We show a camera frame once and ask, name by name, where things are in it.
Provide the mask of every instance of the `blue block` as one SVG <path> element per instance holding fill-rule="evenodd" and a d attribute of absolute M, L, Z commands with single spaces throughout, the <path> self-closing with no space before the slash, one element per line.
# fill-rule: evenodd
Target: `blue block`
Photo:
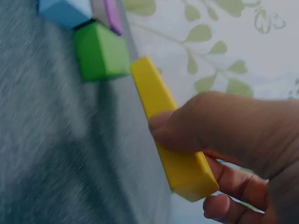
<path fill-rule="evenodd" d="M 93 16 L 90 0 L 39 0 L 39 14 L 49 21 L 73 29 Z"/>

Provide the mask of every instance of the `green block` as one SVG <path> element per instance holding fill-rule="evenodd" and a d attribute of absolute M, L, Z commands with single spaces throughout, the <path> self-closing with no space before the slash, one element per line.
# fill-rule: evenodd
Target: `green block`
<path fill-rule="evenodd" d="M 103 25 L 94 22 L 76 31 L 76 54 L 84 81 L 98 81 L 130 74 L 126 43 Z"/>

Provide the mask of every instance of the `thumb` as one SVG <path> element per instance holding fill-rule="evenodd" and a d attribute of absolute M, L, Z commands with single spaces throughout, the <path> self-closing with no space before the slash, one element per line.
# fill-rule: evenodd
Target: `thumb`
<path fill-rule="evenodd" d="M 212 148 L 264 179 L 299 160 L 299 103 L 199 94 L 149 120 L 156 141 L 184 152 Z"/>

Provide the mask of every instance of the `fingernail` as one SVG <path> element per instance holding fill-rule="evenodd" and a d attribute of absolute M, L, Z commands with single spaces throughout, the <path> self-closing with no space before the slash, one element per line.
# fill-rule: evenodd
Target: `fingernail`
<path fill-rule="evenodd" d="M 163 127 L 168 121 L 169 117 L 172 115 L 173 111 L 166 111 L 157 114 L 149 119 L 149 129 L 151 131 L 157 130 Z"/>

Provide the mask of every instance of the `yellow block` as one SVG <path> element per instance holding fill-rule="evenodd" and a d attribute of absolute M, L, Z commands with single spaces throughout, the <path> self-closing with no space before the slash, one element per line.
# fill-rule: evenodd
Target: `yellow block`
<path fill-rule="evenodd" d="M 132 63 L 131 71 L 147 119 L 177 108 L 150 59 L 138 59 Z M 219 190 L 202 152 L 182 154 L 165 149 L 157 143 L 156 146 L 172 191 L 195 202 Z"/>

